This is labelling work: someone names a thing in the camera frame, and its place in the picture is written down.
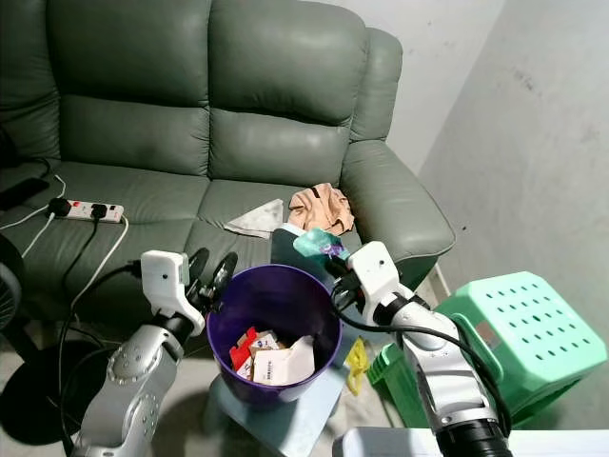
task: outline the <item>white wall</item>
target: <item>white wall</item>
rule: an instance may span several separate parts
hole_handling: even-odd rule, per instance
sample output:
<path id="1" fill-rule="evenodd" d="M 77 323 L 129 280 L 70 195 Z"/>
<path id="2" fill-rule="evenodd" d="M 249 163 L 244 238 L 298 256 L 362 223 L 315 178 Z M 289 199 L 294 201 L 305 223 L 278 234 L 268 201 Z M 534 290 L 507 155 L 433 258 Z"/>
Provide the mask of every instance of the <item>white wall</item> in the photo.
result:
<path id="1" fill-rule="evenodd" d="M 387 143 L 417 173 L 504 0 L 322 0 L 397 36 L 402 79 Z"/>
<path id="2" fill-rule="evenodd" d="M 609 3 L 507 0 L 421 177 L 458 234 L 449 286 L 539 274 L 609 341 Z M 609 367 L 554 427 L 609 427 Z"/>

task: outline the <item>gray floor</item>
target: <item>gray floor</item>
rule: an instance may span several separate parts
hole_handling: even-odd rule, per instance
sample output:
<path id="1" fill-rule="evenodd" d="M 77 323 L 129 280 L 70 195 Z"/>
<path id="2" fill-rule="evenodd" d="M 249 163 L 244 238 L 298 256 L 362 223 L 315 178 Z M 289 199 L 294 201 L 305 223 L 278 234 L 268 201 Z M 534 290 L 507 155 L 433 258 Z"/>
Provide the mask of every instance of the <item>gray floor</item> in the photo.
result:
<path id="1" fill-rule="evenodd" d="M 434 292 L 427 281 L 418 293 L 430 305 L 436 306 Z M 207 390 L 218 374 L 216 363 L 209 357 L 205 339 L 191 342 L 190 350 L 197 353 L 187 357 L 178 370 L 178 376 L 162 406 L 161 419 L 150 447 L 148 457 L 215 457 L 244 455 L 266 457 L 274 455 L 256 442 L 244 430 L 222 414 L 214 423 L 203 424 Z M 0 344 L 0 391 L 21 359 L 6 344 Z M 379 398 L 376 391 L 363 378 L 363 391 L 353 396 L 344 389 L 339 407 L 329 419 L 313 452 L 314 457 L 332 454 L 332 443 L 351 427 L 402 427 L 402 421 L 392 405 Z M 29 447 L 12 440 L 0 428 L 1 457 L 63 457 L 61 444 Z"/>

